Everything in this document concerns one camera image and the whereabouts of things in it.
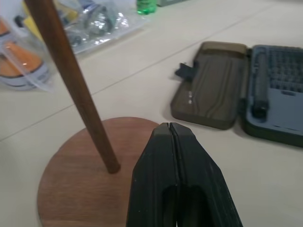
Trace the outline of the black screwdriver bit case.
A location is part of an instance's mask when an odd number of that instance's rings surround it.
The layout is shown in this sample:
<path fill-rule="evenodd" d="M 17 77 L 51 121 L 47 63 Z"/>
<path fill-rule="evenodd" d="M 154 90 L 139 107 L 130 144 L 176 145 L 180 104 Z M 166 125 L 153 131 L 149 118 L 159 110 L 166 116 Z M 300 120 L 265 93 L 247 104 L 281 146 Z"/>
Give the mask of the black screwdriver bit case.
<path fill-rule="evenodd" d="M 264 122 L 252 115 L 261 52 L 268 70 Z M 303 48 L 207 41 L 192 65 L 181 63 L 175 75 L 182 82 L 170 104 L 174 118 L 220 130 L 240 120 L 252 137 L 303 148 Z"/>

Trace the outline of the clear bag with blue-yellow items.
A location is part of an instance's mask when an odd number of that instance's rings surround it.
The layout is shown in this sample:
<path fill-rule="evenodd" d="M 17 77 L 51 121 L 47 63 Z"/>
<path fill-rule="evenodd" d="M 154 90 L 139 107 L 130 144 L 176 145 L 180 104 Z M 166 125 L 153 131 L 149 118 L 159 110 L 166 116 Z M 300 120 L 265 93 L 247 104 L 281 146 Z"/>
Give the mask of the clear bag with blue-yellow items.
<path fill-rule="evenodd" d="M 137 14 L 135 0 L 52 0 L 74 54 L 141 29 L 147 18 Z"/>

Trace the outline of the wooden stand with round base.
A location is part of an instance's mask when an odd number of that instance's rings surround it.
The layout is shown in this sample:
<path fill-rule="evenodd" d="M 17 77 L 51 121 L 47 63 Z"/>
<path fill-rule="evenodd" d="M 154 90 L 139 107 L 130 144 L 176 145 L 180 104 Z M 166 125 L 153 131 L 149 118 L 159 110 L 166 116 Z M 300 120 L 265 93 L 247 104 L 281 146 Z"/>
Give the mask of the wooden stand with round base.
<path fill-rule="evenodd" d="M 43 172 L 37 193 L 42 226 L 125 227 L 132 171 L 157 123 L 102 121 L 53 0 L 25 2 L 85 124 Z"/>

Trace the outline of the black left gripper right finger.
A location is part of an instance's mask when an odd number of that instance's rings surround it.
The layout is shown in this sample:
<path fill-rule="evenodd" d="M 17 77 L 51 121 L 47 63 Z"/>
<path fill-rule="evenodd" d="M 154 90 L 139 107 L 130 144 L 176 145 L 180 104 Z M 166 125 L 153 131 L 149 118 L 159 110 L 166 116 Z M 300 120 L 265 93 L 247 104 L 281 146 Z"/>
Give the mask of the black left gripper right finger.
<path fill-rule="evenodd" d="M 187 127 L 169 126 L 177 156 L 178 227 L 243 227 L 224 176 Z"/>

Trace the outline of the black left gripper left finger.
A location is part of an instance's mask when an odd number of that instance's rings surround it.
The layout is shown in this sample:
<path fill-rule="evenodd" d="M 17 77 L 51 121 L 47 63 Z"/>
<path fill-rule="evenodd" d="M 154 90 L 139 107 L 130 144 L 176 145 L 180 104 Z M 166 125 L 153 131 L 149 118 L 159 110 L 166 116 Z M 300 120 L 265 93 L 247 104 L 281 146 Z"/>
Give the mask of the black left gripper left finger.
<path fill-rule="evenodd" d="M 126 227 L 176 227 L 178 173 L 168 123 L 151 136 L 132 173 Z"/>

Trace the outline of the green plastic bottle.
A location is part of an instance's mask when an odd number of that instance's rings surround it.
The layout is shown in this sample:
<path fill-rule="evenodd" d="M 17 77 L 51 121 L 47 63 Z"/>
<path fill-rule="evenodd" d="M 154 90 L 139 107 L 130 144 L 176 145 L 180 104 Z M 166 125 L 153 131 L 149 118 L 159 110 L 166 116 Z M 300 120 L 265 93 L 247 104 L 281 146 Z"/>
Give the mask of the green plastic bottle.
<path fill-rule="evenodd" d="M 136 0 L 136 11 L 139 15 L 155 13 L 157 0 Z"/>

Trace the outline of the grey hardcover book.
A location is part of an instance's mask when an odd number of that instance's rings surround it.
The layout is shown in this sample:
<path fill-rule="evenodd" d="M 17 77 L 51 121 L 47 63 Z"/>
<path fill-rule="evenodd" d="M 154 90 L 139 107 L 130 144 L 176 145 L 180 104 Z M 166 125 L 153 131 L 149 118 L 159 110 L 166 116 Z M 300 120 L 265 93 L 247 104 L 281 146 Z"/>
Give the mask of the grey hardcover book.
<path fill-rule="evenodd" d="M 181 3 L 187 0 L 157 0 L 157 6 L 159 7 L 165 7 L 170 6 L 176 3 Z"/>

